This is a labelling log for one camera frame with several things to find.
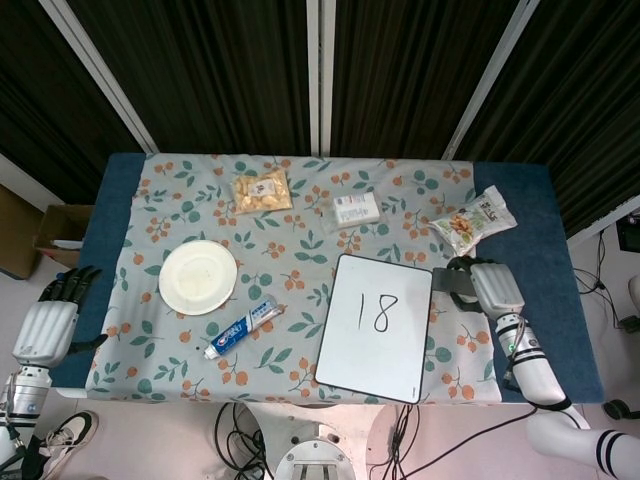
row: plastic bag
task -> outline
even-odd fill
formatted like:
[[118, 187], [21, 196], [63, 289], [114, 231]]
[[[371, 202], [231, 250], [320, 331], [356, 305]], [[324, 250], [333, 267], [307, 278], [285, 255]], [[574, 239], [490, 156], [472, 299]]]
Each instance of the plastic bag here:
[[444, 238], [456, 255], [465, 255], [480, 240], [518, 225], [495, 185], [461, 209], [427, 224]]
[[292, 208], [287, 175], [278, 169], [259, 177], [241, 175], [233, 181], [236, 213]]

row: whiteboard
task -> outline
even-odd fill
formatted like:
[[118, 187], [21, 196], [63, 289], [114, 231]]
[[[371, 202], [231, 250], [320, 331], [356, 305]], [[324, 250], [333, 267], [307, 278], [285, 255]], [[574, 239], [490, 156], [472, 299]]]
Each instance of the whiteboard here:
[[426, 270], [340, 256], [316, 381], [417, 403], [431, 278]]

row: black curtain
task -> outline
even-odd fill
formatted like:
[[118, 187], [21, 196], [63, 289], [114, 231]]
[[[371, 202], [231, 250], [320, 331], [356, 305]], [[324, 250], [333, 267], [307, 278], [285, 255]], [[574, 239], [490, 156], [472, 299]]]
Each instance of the black curtain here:
[[37, 1], [0, 2], [0, 152], [68, 203], [93, 203], [108, 156], [139, 151]]
[[570, 236], [640, 194], [640, 2], [543, 1], [458, 151], [548, 165]]
[[161, 151], [309, 154], [304, 0], [69, 4]]
[[516, 4], [337, 2], [331, 154], [440, 158]]

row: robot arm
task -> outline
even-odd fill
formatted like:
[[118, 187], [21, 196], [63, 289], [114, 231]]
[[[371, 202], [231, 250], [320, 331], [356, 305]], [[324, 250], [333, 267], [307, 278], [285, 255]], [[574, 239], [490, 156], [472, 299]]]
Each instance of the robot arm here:
[[78, 310], [99, 270], [70, 270], [49, 284], [25, 317], [13, 350], [19, 369], [0, 397], [0, 480], [20, 478], [25, 445], [33, 434], [51, 386], [49, 369], [69, 353], [93, 350], [107, 336], [71, 343]]
[[640, 440], [613, 430], [590, 430], [560, 387], [529, 322], [520, 315], [524, 300], [509, 268], [472, 260], [465, 267], [477, 295], [477, 310], [496, 322], [500, 346], [509, 359], [505, 386], [513, 388], [510, 380], [515, 377], [524, 398], [541, 412], [527, 421], [533, 448], [615, 478], [638, 478]]

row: shoe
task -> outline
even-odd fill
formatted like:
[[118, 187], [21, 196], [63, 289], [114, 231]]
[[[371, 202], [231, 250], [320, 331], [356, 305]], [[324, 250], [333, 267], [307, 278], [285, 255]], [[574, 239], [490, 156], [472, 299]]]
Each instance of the shoe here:
[[64, 464], [89, 443], [97, 429], [98, 415], [85, 410], [66, 419], [56, 430], [50, 431], [39, 450], [41, 456], [48, 458], [40, 480], [58, 478]]

